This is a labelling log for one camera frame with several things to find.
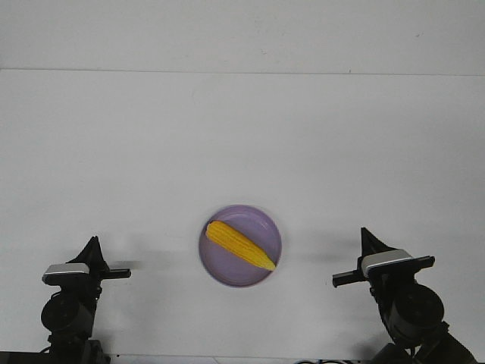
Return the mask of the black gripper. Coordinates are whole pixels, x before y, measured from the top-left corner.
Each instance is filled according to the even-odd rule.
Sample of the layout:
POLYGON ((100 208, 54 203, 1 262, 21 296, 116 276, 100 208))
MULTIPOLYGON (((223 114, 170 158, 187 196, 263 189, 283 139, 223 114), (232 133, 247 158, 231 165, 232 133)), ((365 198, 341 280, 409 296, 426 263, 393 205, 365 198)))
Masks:
POLYGON ((356 269, 333 275, 332 284, 340 287, 347 284, 367 281, 371 286, 371 295, 377 302, 384 301, 397 291, 398 287, 416 282, 415 275, 422 269, 431 268, 435 263, 434 256, 413 257, 413 260, 380 267, 371 271, 365 278, 361 262, 365 256, 394 250, 393 247, 375 237, 366 227, 361 228, 361 254, 357 259, 356 269))
MULTIPOLYGON (((99 237, 91 237, 81 252, 74 259, 68 261, 68 263, 106 264, 99 237)), ((102 293, 101 283, 103 281, 131 277, 131 270, 128 268, 110 269, 107 265, 102 265, 101 267, 89 267, 89 269, 89 277, 78 278, 72 284, 59 286, 61 292, 74 295, 81 301, 96 301, 102 293)))

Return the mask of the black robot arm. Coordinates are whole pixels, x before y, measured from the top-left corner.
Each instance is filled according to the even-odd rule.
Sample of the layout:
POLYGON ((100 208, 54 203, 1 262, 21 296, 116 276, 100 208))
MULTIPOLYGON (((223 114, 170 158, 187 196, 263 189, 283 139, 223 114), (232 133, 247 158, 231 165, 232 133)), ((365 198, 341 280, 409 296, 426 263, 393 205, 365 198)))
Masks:
POLYGON ((74 259, 50 265, 42 282, 59 287, 44 305, 41 322, 50 332, 49 346, 39 352, 2 351, 2 363, 110 363, 99 340, 92 339, 95 313, 105 280, 131 276, 128 268, 112 269, 93 236, 74 259))
POLYGON ((476 363, 474 355, 449 333, 438 294, 415 275, 433 267, 433 256, 414 257, 361 229, 356 269, 332 278, 334 287, 368 282, 380 319, 392 341, 371 363, 476 363))

